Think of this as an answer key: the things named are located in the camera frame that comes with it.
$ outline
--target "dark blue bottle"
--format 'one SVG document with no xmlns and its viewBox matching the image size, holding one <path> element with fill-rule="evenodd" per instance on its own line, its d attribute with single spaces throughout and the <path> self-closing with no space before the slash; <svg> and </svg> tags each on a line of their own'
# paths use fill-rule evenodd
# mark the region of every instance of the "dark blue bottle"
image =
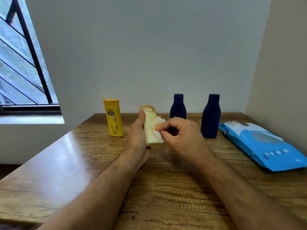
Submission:
<svg viewBox="0 0 307 230">
<path fill-rule="evenodd" d="M 185 105 L 183 104 L 183 94 L 176 93 L 174 94 L 174 103 L 171 107 L 170 118 L 179 117 L 186 119 L 187 118 L 187 110 Z"/>
<path fill-rule="evenodd" d="M 201 133 L 204 138 L 212 139 L 217 136 L 221 118 L 219 101 L 219 94 L 209 94 L 209 100 L 203 111 L 201 120 Z"/>
</svg>

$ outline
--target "black window frame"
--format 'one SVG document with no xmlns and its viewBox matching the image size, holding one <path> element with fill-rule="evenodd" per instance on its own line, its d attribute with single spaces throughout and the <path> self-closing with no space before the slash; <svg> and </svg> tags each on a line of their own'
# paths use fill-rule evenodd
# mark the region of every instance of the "black window frame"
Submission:
<svg viewBox="0 0 307 230">
<path fill-rule="evenodd" d="M 20 22 L 20 26 L 22 28 L 23 32 L 19 32 L 14 26 L 12 26 L 12 22 L 14 17 L 17 17 Z M 9 66 L 11 69 L 13 69 L 16 73 L 18 73 L 20 76 L 25 78 L 29 83 L 33 85 L 33 88 L 39 89 L 41 92 L 43 92 L 46 95 L 48 104 L 40 104 L 38 101 L 35 100 L 35 97 L 31 97 L 29 94 L 27 94 L 26 91 L 24 91 L 22 88 L 20 88 L 17 84 L 8 81 L 6 77 L 0 72 L 0 79 L 10 84 L 12 87 L 17 89 L 19 92 L 21 92 L 24 96 L 26 96 L 28 99 L 32 100 L 35 104 L 18 104 L 13 98 L 7 94 L 5 91 L 0 89 L 0 94 L 4 96 L 7 100 L 9 100 L 10 104 L 0 104 L 0 116 L 1 115 L 61 115 L 61 109 L 59 107 L 59 104 L 53 103 L 52 97 L 49 92 L 48 85 L 46 83 L 40 62 L 38 60 L 35 47 L 33 45 L 25 18 L 22 13 L 22 9 L 20 7 L 18 0 L 12 0 L 10 8 L 8 10 L 8 13 L 6 17 L 0 14 L 0 20 L 5 21 L 10 27 L 12 27 L 18 34 L 20 34 L 23 38 L 25 38 L 30 54 L 32 56 L 32 59 L 29 59 L 27 56 L 25 56 L 21 51 L 19 51 L 15 46 L 13 46 L 9 41 L 7 41 L 5 38 L 3 38 L 0 35 L 0 40 L 5 43 L 8 47 L 10 47 L 14 52 L 16 52 L 18 55 L 20 55 L 25 61 L 27 61 L 29 64 L 31 64 L 33 67 L 36 68 L 37 74 L 41 81 L 41 86 L 38 85 L 35 81 L 33 81 L 30 77 L 28 77 L 26 74 L 22 73 L 18 68 L 16 68 L 13 63 L 6 60 L 2 55 L 0 55 L 0 60 L 5 63 L 7 66 Z"/>
</svg>

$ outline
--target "table top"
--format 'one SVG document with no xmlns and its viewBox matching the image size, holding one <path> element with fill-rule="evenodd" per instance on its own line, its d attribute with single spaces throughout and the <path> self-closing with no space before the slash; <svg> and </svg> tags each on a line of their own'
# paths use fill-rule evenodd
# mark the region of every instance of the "table top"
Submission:
<svg viewBox="0 0 307 230">
<path fill-rule="evenodd" d="M 0 181 L 0 220 L 42 223 L 68 204 L 123 151 L 137 114 L 122 114 L 123 137 L 109 136 L 97 113 Z M 187 119 L 201 123 L 200 113 Z M 243 113 L 221 122 L 255 123 Z M 272 173 L 258 166 L 219 130 L 206 139 L 212 150 L 248 182 L 307 220 L 307 169 Z M 208 182 L 168 145 L 152 147 L 132 181 L 114 229 L 233 229 L 227 210 Z"/>
</svg>

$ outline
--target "forearm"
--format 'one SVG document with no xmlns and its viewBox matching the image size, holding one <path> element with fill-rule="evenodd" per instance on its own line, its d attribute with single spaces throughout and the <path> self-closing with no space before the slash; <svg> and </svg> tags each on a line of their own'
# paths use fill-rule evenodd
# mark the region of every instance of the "forearm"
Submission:
<svg viewBox="0 0 307 230">
<path fill-rule="evenodd" d="M 247 183 L 208 147 L 197 164 L 238 229 L 306 229 L 302 220 Z"/>
<path fill-rule="evenodd" d="M 39 230 L 111 229 L 139 169 L 130 153 L 123 152 L 82 194 Z"/>
</svg>

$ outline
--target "hand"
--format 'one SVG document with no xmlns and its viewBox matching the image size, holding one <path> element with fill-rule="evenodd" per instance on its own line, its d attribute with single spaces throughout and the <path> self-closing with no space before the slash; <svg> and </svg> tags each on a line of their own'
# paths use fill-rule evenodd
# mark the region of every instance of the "hand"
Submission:
<svg viewBox="0 0 307 230">
<path fill-rule="evenodd" d="M 175 127 L 179 130 L 178 135 L 173 136 L 166 130 L 170 127 Z M 208 149 L 197 123 L 174 117 L 167 120 L 165 123 L 157 126 L 156 131 L 159 131 L 162 138 L 172 146 L 179 155 L 186 158 L 189 162 L 195 164 L 199 157 L 203 156 L 204 150 Z"/>
<path fill-rule="evenodd" d="M 146 148 L 146 137 L 143 125 L 145 123 L 145 112 L 140 110 L 138 118 L 128 131 L 128 143 L 125 151 L 128 151 L 132 160 L 139 166 L 143 166 L 149 158 L 150 147 Z"/>
</svg>

